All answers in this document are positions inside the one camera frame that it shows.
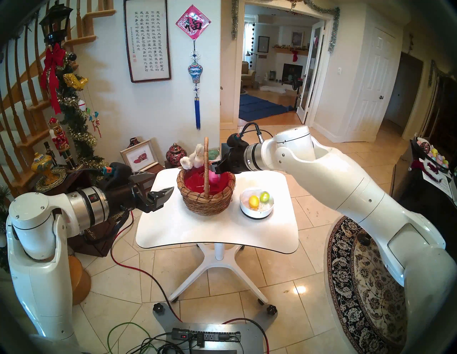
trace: fireplace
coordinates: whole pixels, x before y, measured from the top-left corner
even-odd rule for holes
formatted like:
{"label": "fireplace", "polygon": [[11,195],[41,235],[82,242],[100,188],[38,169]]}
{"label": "fireplace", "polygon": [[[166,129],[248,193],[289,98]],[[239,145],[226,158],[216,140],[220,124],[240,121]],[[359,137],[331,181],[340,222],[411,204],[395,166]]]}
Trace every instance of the fireplace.
{"label": "fireplace", "polygon": [[302,70],[302,65],[284,64],[281,81],[288,84],[294,79],[294,77],[300,78],[302,76]]}

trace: white table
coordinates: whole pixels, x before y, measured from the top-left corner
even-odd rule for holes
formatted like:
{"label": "white table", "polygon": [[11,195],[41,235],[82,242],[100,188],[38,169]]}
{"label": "white table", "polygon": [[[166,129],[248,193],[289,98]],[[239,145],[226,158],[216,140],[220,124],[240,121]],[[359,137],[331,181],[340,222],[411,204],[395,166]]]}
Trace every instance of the white table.
{"label": "white table", "polygon": [[[204,253],[202,264],[182,283],[169,300],[177,298],[205,270],[213,267],[231,269],[246,282],[263,302],[267,298],[235,262],[235,254],[242,247],[265,248],[290,254],[297,250],[298,227],[292,200],[284,175],[274,171],[243,172],[236,175],[232,202],[223,212],[204,217],[187,209],[176,185],[179,169],[164,169],[157,174],[151,190],[175,187],[162,209],[143,213],[138,222],[136,242],[142,248],[154,248],[178,243],[197,243]],[[239,195],[248,187],[264,189],[273,196],[275,205],[263,220],[245,216],[239,206]],[[214,250],[205,243],[214,243]],[[224,244],[235,244],[225,251]]]}

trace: basket handle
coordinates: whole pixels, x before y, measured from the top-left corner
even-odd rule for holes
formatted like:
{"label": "basket handle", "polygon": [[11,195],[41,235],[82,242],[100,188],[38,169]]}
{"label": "basket handle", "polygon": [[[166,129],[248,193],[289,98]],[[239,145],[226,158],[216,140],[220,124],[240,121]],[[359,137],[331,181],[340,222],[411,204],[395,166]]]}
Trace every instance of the basket handle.
{"label": "basket handle", "polygon": [[208,137],[205,137],[205,152],[203,154],[203,161],[205,163],[205,199],[209,199],[209,161],[208,161]]}

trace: sofa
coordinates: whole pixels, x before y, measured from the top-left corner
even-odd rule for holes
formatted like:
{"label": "sofa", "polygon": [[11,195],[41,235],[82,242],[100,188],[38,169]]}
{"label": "sofa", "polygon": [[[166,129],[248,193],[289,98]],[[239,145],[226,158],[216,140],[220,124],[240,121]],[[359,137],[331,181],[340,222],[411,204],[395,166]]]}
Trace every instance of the sofa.
{"label": "sofa", "polygon": [[251,86],[254,87],[255,71],[249,69],[248,62],[241,64],[241,87]]}

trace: blue rug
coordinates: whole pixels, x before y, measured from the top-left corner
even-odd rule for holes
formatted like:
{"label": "blue rug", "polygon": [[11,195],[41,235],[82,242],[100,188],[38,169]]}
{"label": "blue rug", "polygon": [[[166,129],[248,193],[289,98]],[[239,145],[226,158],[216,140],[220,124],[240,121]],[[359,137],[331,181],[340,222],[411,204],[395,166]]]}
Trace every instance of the blue rug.
{"label": "blue rug", "polygon": [[250,95],[240,95],[239,97],[239,118],[247,122],[289,111],[293,111],[292,106],[277,105]]}

